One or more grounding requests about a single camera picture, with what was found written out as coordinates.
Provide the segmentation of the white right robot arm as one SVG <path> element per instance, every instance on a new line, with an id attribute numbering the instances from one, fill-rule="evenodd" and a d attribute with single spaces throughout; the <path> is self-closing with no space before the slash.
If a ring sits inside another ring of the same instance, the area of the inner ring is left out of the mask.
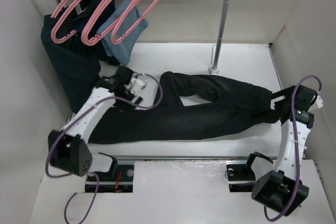
<path id="1" fill-rule="evenodd" d="M 300 179 L 300 164 L 305 143 L 313 127 L 314 115 L 310 108 L 321 100 L 317 91 L 300 85 L 292 86 L 274 94 L 284 99 L 275 103 L 280 113 L 281 143 L 275 162 L 261 153 L 248 156 L 243 173 L 254 179 L 251 197 L 265 207 L 284 216 L 290 215 L 308 197 L 309 188 Z M 261 165 L 255 158 L 270 162 L 270 171 L 260 176 Z"/>

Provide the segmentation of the black trousers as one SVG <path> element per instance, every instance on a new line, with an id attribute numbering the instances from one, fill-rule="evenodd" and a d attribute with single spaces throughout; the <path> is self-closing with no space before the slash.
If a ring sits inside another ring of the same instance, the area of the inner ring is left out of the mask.
<path id="1" fill-rule="evenodd" d="M 150 110 L 110 108 L 89 138 L 90 144 L 203 140 L 237 134 L 261 123 L 273 124 L 272 92 L 221 76 L 161 75 L 163 99 Z"/>

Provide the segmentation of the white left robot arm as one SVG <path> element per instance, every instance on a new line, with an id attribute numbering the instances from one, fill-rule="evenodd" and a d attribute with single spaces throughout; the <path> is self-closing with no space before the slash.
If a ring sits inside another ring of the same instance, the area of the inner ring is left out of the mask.
<path id="1" fill-rule="evenodd" d="M 145 87 L 146 82 L 139 74 L 127 67 L 119 67 L 110 77 L 103 76 L 75 117 L 61 130 L 49 133 L 46 174 L 52 176 L 49 172 L 52 166 L 67 176 L 83 177 L 99 172 L 105 180 L 114 179 L 117 160 L 108 154 L 91 153 L 87 146 L 90 135 L 110 108 L 133 109 L 139 105 L 142 102 L 139 92 Z"/>

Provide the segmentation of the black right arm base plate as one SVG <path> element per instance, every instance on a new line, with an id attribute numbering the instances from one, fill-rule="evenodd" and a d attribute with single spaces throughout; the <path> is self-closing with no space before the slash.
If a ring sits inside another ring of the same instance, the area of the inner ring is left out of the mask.
<path id="1" fill-rule="evenodd" d="M 250 193 L 256 181 L 256 173 L 242 162 L 226 163 L 225 177 L 230 193 Z"/>

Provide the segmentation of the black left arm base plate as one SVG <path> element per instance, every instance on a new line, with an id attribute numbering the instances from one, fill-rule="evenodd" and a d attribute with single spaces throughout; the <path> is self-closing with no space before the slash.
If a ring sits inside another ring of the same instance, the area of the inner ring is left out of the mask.
<path id="1" fill-rule="evenodd" d="M 134 162 L 118 162 L 112 174 L 97 172 L 99 193 L 132 193 L 134 179 Z"/>

